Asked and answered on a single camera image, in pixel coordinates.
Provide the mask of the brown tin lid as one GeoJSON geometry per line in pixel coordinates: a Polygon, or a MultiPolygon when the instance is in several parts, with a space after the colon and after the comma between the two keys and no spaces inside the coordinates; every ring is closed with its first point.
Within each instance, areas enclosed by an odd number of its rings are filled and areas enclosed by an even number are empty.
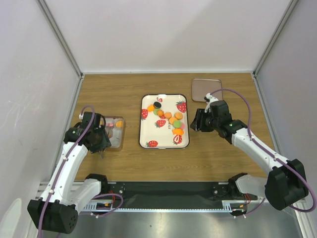
{"type": "Polygon", "coordinates": [[[219,79],[195,78],[192,80],[191,96],[195,102],[205,102],[204,97],[207,93],[222,88],[222,82],[219,79]]]}

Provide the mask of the orange flower cookie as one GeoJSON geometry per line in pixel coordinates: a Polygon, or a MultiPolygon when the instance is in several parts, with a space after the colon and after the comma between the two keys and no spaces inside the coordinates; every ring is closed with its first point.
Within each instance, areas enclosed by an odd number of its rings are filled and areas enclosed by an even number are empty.
{"type": "Polygon", "coordinates": [[[157,110],[157,115],[158,115],[159,117],[163,117],[163,116],[164,116],[164,111],[162,111],[162,110],[157,110]]]}

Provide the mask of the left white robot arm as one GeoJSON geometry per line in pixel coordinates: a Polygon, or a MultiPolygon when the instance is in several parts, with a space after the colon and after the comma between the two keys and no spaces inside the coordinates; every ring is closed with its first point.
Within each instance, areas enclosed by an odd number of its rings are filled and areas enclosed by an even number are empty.
{"type": "Polygon", "coordinates": [[[72,233],[83,208],[95,196],[105,198],[109,193],[107,177],[99,174],[89,174],[76,191],[71,190],[87,153],[99,153],[111,146],[103,115],[82,111],[80,119],[65,133],[62,153],[47,187],[37,200],[28,204],[38,237],[42,237],[43,231],[72,233]]]}

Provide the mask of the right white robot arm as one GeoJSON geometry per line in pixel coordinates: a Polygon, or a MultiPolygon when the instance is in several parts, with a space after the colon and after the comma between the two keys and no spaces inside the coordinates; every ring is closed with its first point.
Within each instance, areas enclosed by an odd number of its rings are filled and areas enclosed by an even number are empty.
{"type": "Polygon", "coordinates": [[[260,141],[245,123],[232,118],[225,101],[211,100],[205,109],[197,109],[190,127],[201,132],[216,131],[267,174],[266,179],[240,174],[228,187],[231,198],[240,199],[248,193],[266,199],[276,210],[283,210],[308,196],[303,164],[287,159],[260,141]]]}

